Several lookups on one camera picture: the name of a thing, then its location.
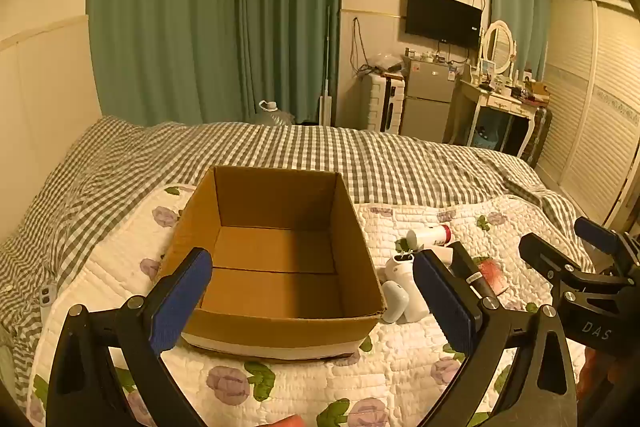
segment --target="white quilted blanket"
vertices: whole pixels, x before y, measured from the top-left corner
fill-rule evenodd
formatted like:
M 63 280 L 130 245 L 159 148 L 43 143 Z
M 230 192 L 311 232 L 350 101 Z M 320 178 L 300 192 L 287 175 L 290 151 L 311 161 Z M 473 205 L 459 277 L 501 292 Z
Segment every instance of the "white quilted blanket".
M 152 287 L 172 226 L 193 187 L 174 185 L 152 192 L 130 217 L 99 243 L 76 279 L 53 304 L 36 350 L 28 397 L 28 416 L 42 425 L 46 415 L 47 382 L 66 312 L 75 303 L 89 311 L 119 307 L 132 295 Z M 565 240 L 532 204 L 500 196 L 478 204 L 446 209 L 416 206 L 356 205 L 356 211 L 376 267 L 395 252 L 395 241 L 423 223 L 447 223 L 453 240 L 471 256 L 493 257 L 510 288 L 503 305 L 524 309 L 527 303 L 550 303 L 549 285 L 518 255 L 520 237 L 535 232 L 583 269 L 591 270 L 584 251 Z M 476 225 L 486 216 L 489 230 Z M 298 413 L 308 427 L 370 425 L 413 427 L 436 402 L 460 367 L 462 354 L 446 346 L 433 316 L 420 323 L 378 325 L 358 352 L 331 362 L 243 362 L 191 348 L 184 342 L 162 354 L 164 363 L 190 403 L 208 425 L 257 426 Z M 582 346 L 570 341 L 577 372 L 584 363 Z M 135 388 L 122 353 L 112 349 L 120 381 L 136 418 L 153 425 Z M 501 389 L 514 350 L 505 352 L 479 412 L 490 411 Z M 260 378 L 252 375 L 261 373 Z

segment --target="black flat screen tv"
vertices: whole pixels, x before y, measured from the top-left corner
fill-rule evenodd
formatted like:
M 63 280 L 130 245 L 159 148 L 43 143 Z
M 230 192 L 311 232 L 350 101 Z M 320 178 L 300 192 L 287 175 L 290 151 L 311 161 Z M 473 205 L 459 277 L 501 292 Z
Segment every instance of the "black flat screen tv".
M 404 31 L 476 50 L 481 17 L 481 9 L 460 1 L 407 0 Z

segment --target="silver bolt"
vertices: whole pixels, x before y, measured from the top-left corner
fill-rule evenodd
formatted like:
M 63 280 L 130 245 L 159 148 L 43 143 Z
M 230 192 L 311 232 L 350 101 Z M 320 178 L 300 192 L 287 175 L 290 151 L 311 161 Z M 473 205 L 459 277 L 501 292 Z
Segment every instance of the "silver bolt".
M 497 310 L 500 302 L 495 297 L 485 297 L 482 299 L 482 305 L 488 310 Z
M 130 310 L 137 310 L 138 308 L 142 308 L 142 304 L 145 303 L 145 299 L 140 295 L 134 295 L 127 301 L 127 308 Z
M 553 308 L 553 306 L 549 306 L 548 304 L 545 304 L 544 306 L 542 306 L 542 312 L 547 317 L 555 317 L 556 316 L 556 310 Z
M 82 304 L 74 304 L 69 308 L 69 316 L 70 317 L 78 317 L 79 314 L 82 313 Z

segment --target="gray mini fridge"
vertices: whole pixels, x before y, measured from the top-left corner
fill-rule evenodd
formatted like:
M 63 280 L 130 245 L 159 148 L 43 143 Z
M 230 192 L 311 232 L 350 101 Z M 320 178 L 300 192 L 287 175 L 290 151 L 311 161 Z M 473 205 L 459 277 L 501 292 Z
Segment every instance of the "gray mini fridge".
M 456 85 L 446 64 L 411 60 L 404 90 L 400 134 L 442 143 Z

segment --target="white louvered door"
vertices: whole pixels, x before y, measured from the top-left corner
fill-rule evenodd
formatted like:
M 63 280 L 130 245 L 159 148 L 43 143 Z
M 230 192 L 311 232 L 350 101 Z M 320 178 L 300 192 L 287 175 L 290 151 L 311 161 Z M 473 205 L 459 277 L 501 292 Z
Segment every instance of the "white louvered door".
M 597 18 L 593 95 L 560 187 L 589 218 L 604 223 L 621 195 L 640 139 L 640 23 L 603 5 Z
M 588 95 L 593 10 L 590 0 L 551 0 L 544 81 L 553 118 L 536 170 L 555 184 L 560 184 L 570 159 Z

